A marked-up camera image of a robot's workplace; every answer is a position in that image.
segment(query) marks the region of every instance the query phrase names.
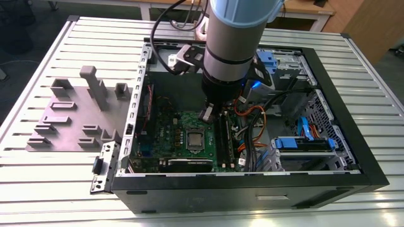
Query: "blue latch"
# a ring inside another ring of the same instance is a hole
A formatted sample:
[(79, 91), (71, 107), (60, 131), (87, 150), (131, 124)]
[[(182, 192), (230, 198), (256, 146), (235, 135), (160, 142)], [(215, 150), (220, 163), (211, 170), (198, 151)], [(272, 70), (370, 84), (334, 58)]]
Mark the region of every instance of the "blue latch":
[(283, 143), (280, 140), (275, 140), (276, 148), (283, 148)]
[(334, 150), (336, 147), (334, 139), (328, 138), (328, 144), (330, 144), (331, 150)]
[(258, 51), (258, 55), (260, 57), (260, 60), (266, 66), (266, 69), (268, 70), (270, 74), (275, 74), (278, 69), (278, 60), (272, 55), (272, 52), (267, 51)]
[(298, 143), (295, 138), (280, 138), (284, 148), (298, 148)]
[(295, 138), (279, 138), (275, 140), (276, 148), (298, 148)]

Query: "table leg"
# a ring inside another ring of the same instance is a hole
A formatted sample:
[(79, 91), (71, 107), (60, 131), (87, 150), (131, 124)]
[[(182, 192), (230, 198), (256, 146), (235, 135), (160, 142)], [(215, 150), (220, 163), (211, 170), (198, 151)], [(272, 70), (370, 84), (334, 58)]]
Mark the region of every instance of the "table leg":
[(328, 21), (330, 15), (319, 15), (318, 20), (315, 21), (310, 31), (311, 32), (320, 32), (326, 26), (326, 23)]
[(151, 4), (140, 3), (142, 20), (151, 20)]
[(50, 6), (51, 6), (51, 10), (56, 11), (59, 9), (58, 2), (56, 1), (48, 1), (48, 3), (50, 3)]

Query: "wooden desk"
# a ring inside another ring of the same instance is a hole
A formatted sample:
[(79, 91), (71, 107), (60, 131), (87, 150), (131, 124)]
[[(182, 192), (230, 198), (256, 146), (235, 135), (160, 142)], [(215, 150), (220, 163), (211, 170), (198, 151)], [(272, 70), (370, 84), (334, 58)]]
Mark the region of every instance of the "wooden desk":
[[(62, 2), (75, 2), (87, 4), (102, 4), (102, 5), (119, 5), (119, 6), (134, 6), (140, 8), (143, 20), (151, 20), (151, 8), (167, 9), (178, 0), (59, 0)], [(48, 1), (51, 7), (55, 9), (56, 4)], [(176, 9), (190, 10), (192, 0), (186, 2), (176, 7)], [(282, 8), (278, 16), (283, 17), (284, 8)], [(312, 32), (320, 32), (328, 21), (330, 16), (335, 14), (332, 6), (327, 3), (324, 8), (314, 5), (314, 0), (287, 0), (286, 1), (286, 17), (312, 19), (315, 23), (311, 27)]]

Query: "black ring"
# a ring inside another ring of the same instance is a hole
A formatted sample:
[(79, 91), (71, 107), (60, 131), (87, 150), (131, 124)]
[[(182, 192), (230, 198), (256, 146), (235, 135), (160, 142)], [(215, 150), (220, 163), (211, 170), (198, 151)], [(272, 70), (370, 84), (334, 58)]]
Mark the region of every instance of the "black ring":
[(231, 61), (231, 60), (227, 60), (227, 59), (223, 59), (222, 57), (219, 57), (216, 54), (214, 54), (214, 52), (210, 50), (208, 48), (208, 45), (206, 47), (206, 49), (208, 50), (210, 54), (212, 55), (212, 57), (219, 60), (220, 62), (223, 62), (224, 64), (230, 64), (230, 65), (240, 65), (240, 64), (244, 64), (247, 62), (251, 61), (252, 57), (251, 56), (250, 58), (244, 59), (244, 60), (240, 60), (240, 61)]

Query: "blue plastic clip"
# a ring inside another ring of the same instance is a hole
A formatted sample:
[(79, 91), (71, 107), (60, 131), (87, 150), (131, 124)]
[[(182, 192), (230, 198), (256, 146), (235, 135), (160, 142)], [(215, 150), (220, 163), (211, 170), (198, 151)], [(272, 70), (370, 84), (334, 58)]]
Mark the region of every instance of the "blue plastic clip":
[(302, 130), (304, 131), (304, 135), (310, 140), (315, 140), (315, 138), (312, 137), (311, 133), (310, 133), (310, 122), (308, 119), (306, 117), (299, 117), (298, 120), (298, 135), (302, 135)]
[(283, 143), (280, 140), (275, 140), (276, 148), (283, 148)]
[(328, 144), (330, 144), (331, 150), (334, 150), (336, 147), (334, 139), (331, 139), (331, 138), (328, 139)]
[(295, 138), (280, 138), (279, 140), (283, 143), (284, 148), (298, 148), (298, 143)]

